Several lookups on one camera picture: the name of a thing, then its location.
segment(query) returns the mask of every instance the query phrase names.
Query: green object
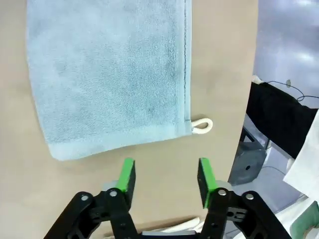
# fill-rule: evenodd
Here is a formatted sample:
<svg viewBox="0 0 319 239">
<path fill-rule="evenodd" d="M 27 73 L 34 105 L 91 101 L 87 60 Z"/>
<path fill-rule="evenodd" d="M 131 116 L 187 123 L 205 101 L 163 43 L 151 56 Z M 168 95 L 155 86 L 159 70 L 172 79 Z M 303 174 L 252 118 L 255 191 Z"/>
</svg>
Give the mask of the green object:
<svg viewBox="0 0 319 239">
<path fill-rule="evenodd" d="M 120 189 L 123 193 L 126 193 L 128 191 L 133 167 L 134 167 L 134 160 L 132 158 L 126 158 L 124 160 L 121 175 L 116 184 L 116 188 Z"/>
<path fill-rule="evenodd" d="M 319 227 L 319 207 L 313 202 L 290 226 L 292 239 L 302 239 L 310 228 Z"/>
<path fill-rule="evenodd" d="M 218 188 L 218 185 L 216 183 L 216 179 L 215 179 L 215 175 L 213 173 L 213 170 L 210 166 L 209 159 L 208 158 L 201 158 L 200 162 L 201 162 L 201 166 L 202 166 L 202 170 L 204 173 L 206 186 L 207 186 L 207 194 L 206 194 L 204 208 L 208 208 L 210 193 L 212 193 L 216 188 Z"/>
</svg>

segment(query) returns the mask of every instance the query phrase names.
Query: light blue towel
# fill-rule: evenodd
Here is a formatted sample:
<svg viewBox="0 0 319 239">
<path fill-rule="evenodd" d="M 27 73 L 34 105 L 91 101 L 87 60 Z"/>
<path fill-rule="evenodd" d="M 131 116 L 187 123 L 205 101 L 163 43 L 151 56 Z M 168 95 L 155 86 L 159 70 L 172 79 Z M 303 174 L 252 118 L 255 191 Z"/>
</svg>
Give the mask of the light blue towel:
<svg viewBox="0 0 319 239">
<path fill-rule="evenodd" d="M 191 0 L 28 0 L 27 60 L 56 159 L 191 134 Z"/>
</svg>

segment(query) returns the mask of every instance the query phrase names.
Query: white cloth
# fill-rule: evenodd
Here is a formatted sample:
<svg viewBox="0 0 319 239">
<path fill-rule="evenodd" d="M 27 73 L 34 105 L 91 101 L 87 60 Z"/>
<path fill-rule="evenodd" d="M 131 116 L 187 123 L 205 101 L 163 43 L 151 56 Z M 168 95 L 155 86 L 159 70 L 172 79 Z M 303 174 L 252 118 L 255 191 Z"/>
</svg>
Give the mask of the white cloth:
<svg viewBox="0 0 319 239">
<path fill-rule="evenodd" d="M 284 181 L 319 202 L 319 113 Z"/>
</svg>

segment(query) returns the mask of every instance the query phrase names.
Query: white loop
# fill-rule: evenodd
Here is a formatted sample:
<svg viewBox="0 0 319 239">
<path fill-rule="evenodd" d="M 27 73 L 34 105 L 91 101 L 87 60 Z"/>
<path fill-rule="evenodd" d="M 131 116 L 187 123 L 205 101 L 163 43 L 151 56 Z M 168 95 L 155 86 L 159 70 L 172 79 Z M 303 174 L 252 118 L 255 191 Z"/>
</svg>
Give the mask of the white loop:
<svg viewBox="0 0 319 239">
<path fill-rule="evenodd" d="M 202 123 L 206 123 L 207 127 L 206 128 L 196 128 L 196 126 L 198 126 Z M 205 134 L 205 133 L 210 132 L 210 130 L 213 128 L 213 121 L 209 118 L 199 119 L 199 120 L 196 120 L 196 121 L 191 123 L 191 128 L 192 128 L 192 133 Z"/>
</svg>

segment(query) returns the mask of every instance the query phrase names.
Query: beige table surface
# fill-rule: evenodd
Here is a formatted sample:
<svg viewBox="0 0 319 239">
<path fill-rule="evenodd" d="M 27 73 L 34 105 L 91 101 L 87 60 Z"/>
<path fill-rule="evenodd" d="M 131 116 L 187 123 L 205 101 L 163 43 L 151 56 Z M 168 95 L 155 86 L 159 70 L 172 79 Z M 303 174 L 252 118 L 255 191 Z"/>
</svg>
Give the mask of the beige table surface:
<svg viewBox="0 0 319 239">
<path fill-rule="evenodd" d="M 53 159 L 39 128 L 25 53 L 25 0 L 0 0 L 0 238 L 43 238 L 78 191 L 97 194 L 136 160 L 131 215 L 138 228 L 203 215 L 198 158 L 227 180 L 249 96 L 256 0 L 194 0 L 191 114 L 214 121 L 206 135 L 130 146 L 76 161 Z M 102 238 L 107 226 L 93 238 Z"/>
</svg>

